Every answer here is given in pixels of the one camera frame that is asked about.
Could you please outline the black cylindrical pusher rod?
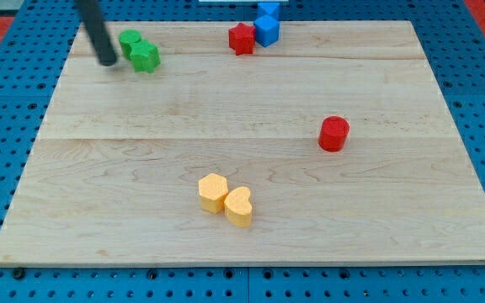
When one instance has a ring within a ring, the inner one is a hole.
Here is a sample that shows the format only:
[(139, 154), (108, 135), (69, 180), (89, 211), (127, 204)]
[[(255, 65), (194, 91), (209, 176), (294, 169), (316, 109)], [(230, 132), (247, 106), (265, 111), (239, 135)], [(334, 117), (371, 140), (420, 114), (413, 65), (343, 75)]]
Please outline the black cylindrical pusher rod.
[(101, 66), (113, 66), (117, 54), (105, 26), (104, 15), (98, 0), (75, 0), (77, 11), (82, 19), (93, 50)]

